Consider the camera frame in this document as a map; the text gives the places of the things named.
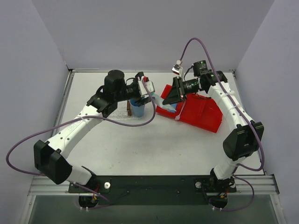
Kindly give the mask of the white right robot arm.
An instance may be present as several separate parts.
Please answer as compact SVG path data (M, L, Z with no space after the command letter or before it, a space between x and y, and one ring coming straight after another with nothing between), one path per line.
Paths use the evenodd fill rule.
M162 107L187 100L188 94L204 91L219 107L228 123L230 134L223 142L224 158L212 169L211 176L215 182L226 181L232 177L235 169L255 151L262 150L261 138L264 126L255 122L239 104L234 91L222 71L208 69L206 61L193 64L195 78L184 80L182 61L177 60L172 68L176 74L171 90L162 102Z

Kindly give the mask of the blue toothpaste tube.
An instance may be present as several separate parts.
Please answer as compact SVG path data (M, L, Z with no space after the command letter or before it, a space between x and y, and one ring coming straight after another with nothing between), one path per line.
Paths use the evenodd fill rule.
M172 105L167 105L167 111L169 111L171 113L175 113L176 112L176 108L173 107Z

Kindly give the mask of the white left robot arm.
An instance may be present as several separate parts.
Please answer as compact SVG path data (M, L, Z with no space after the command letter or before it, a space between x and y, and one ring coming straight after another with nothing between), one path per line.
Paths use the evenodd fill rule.
M71 151L95 126L107 120L119 102L132 99L137 105L144 105L151 101L154 91L153 83L143 72L137 73L131 84L126 84L122 71L109 71L104 84L87 101L74 122L69 121L64 129L45 142L39 140L34 144L35 168L55 184L77 182L85 192L94 190L94 173L71 165L67 161Z

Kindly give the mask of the blue plastic cup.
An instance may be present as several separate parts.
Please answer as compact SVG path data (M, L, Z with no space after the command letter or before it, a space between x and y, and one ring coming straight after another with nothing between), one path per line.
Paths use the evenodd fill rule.
M138 118L142 117L144 115L145 105L138 106L134 99L131 99L129 102L132 113Z

